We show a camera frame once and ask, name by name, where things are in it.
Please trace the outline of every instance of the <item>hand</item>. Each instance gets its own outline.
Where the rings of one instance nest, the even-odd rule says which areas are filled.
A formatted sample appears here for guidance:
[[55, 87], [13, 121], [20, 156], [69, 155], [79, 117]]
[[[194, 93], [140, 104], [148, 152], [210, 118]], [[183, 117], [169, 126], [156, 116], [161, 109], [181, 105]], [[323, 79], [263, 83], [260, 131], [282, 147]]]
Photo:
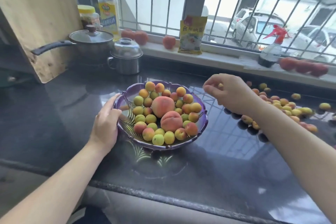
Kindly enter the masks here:
[[215, 97], [219, 105], [230, 111], [251, 116], [258, 105], [265, 103], [238, 76], [214, 74], [203, 85], [206, 93]]
[[117, 121], [121, 115], [121, 110], [114, 109], [113, 105], [119, 95], [116, 94], [111, 97], [101, 108], [94, 120], [88, 141], [88, 145], [98, 146], [105, 155], [111, 151], [117, 140]]

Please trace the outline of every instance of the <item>saucepan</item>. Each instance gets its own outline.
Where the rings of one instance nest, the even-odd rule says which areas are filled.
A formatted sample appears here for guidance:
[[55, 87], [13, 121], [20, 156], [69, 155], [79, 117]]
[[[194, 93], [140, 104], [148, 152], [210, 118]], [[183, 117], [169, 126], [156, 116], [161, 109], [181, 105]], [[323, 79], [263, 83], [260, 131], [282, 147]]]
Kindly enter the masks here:
[[77, 49], [78, 53], [92, 61], [99, 64], [105, 64], [106, 58], [109, 56], [110, 51], [114, 50], [113, 34], [96, 30], [93, 25], [87, 25], [87, 29], [78, 30], [69, 35], [69, 40], [62, 40], [41, 46], [31, 52], [35, 55], [64, 46], [73, 46]]

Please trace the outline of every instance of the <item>red spray nozzle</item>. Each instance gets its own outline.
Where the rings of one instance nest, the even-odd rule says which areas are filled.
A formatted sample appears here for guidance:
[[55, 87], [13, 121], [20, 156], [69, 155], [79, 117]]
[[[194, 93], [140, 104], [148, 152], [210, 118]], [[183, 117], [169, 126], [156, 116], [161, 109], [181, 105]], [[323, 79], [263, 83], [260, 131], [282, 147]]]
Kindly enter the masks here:
[[277, 35], [278, 37], [275, 39], [274, 42], [276, 44], [282, 44], [282, 42], [283, 42], [284, 38], [286, 37], [286, 35], [288, 37], [290, 37], [288, 35], [288, 32], [287, 32], [287, 30], [285, 28], [282, 28], [282, 27], [280, 27], [277, 24], [274, 24], [273, 27], [274, 27], [273, 31], [270, 34], [268, 34], [267, 36], [265, 36], [264, 39], [268, 38], [270, 36], [273, 36], [273, 35]]

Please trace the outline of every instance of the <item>purple bowl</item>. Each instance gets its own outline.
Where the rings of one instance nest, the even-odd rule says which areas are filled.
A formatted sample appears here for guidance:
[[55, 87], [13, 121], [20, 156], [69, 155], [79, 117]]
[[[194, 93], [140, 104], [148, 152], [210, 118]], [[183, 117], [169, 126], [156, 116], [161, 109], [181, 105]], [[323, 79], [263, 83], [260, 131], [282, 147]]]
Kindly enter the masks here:
[[[171, 82], [164, 82], [164, 81], [153, 81], [153, 82], [155, 84], [162, 83], [165, 86], [165, 89], [168, 89], [171, 92], [176, 92], [176, 89], [178, 87], [184, 87], [185, 90], [187, 91], [187, 94], [191, 94], [194, 97], [194, 102], [197, 102], [202, 106], [202, 110], [199, 114], [199, 120], [196, 123], [199, 133], [196, 136], [187, 137], [183, 141], [179, 141], [176, 139], [173, 144], [170, 145], [164, 144], [162, 146], [159, 146], [159, 145], [153, 145], [151, 141], [145, 141], [141, 134], [137, 134], [136, 132], [134, 132], [135, 115], [132, 113], [132, 110], [135, 107], [135, 105], [133, 104], [133, 99], [139, 94], [139, 91], [141, 89], [145, 88], [146, 82], [136, 83], [129, 86], [126, 91], [123, 91], [121, 96], [115, 102], [114, 108], [121, 109], [123, 111], [122, 116], [118, 120], [119, 129], [122, 130], [124, 133], [126, 133], [128, 135], [128, 138], [134, 141], [136, 144], [152, 150], [173, 150], [195, 141], [203, 133], [204, 129], [208, 125], [207, 110], [205, 110], [205, 105], [203, 104], [202, 100], [198, 96], [196, 96], [193, 92], [190, 92], [188, 88], [180, 84], [172, 84]], [[157, 121], [157, 126], [160, 127], [160, 120]]]

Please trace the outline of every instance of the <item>yellow food packet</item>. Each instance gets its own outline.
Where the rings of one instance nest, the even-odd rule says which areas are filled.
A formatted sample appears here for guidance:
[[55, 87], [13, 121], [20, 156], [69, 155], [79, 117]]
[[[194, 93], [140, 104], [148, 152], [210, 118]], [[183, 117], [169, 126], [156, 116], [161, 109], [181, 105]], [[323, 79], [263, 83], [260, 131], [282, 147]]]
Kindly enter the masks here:
[[202, 54], [201, 43], [207, 16], [187, 16], [180, 23], [180, 47], [178, 52]]

